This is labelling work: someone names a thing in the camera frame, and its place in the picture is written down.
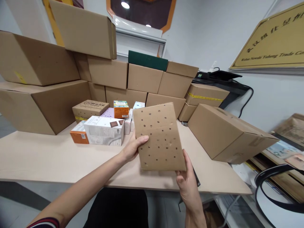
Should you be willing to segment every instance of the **white cable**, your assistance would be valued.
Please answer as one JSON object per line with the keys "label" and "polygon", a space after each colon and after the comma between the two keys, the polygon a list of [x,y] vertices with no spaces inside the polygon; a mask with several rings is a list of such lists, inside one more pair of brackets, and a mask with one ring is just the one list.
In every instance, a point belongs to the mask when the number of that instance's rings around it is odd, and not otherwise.
{"label": "white cable", "polygon": [[224,220],[224,223],[223,225],[221,225],[219,228],[224,228],[224,226],[226,225],[227,223],[227,217],[228,217],[228,213],[229,213],[229,210],[230,208],[236,203],[236,201],[240,198],[241,196],[238,195],[235,200],[230,204],[230,206],[227,208],[227,211],[226,211],[226,214],[225,214],[225,220]]}

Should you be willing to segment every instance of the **hand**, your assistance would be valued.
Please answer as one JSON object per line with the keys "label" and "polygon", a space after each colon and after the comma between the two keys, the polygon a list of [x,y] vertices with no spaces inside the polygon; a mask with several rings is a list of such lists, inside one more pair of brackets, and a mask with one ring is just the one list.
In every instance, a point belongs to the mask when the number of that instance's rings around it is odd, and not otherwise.
{"label": "hand", "polygon": [[136,158],[138,154],[138,147],[149,140],[149,136],[141,136],[138,139],[135,137],[135,131],[130,138],[128,144],[123,148],[120,154],[123,156],[126,162],[130,162]]}
{"label": "hand", "polygon": [[189,210],[197,214],[203,212],[203,205],[197,188],[193,166],[187,152],[183,149],[187,171],[176,171],[176,182],[180,188],[180,195]]}

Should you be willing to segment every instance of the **orange product box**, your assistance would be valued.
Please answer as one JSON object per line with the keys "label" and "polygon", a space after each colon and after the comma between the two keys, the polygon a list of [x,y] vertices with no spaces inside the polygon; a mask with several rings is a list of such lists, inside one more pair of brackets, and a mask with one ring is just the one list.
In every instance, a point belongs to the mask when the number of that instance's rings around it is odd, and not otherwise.
{"label": "orange product box", "polygon": [[129,116],[129,106],[127,101],[114,102],[114,118],[127,118]]}
{"label": "orange product box", "polygon": [[88,136],[86,135],[85,127],[83,126],[85,122],[85,120],[80,121],[76,127],[70,131],[74,143],[89,144]]}

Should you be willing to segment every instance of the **ceiling light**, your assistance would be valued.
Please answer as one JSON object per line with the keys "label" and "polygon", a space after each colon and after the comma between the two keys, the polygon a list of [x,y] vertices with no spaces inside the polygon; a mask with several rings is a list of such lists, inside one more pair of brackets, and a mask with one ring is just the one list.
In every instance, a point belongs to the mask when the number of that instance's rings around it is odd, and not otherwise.
{"label": "ceiling light", "polygon": [[122,2],[121,5],[125,8],[125,9],[129,9],[130,6],[128,3]]}

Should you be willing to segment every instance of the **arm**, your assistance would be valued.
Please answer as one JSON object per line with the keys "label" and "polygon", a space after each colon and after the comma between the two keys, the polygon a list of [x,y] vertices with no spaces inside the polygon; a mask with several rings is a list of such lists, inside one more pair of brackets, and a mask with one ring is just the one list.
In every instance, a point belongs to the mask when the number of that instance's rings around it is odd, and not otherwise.
{"label": "arm", "polygon": [[199,190],[193,166],[187,152],[183,149],[187,171],[176,171],[176,182],[180,188],[180,195],[186,205],[186,228],[206,228],[203,205],[200,199]]}
{"label": "arm", "polygon": [[135,138],[135,132],[126,147],[116,156],[81,178],[61,196],[50,203],[30,223],[42,218],[52,217],[59,221],[60,227],[66,227],[70,220],[93,198],[108,180],[127,162],[138,154],[137,148],[146,143],[149,136]]}

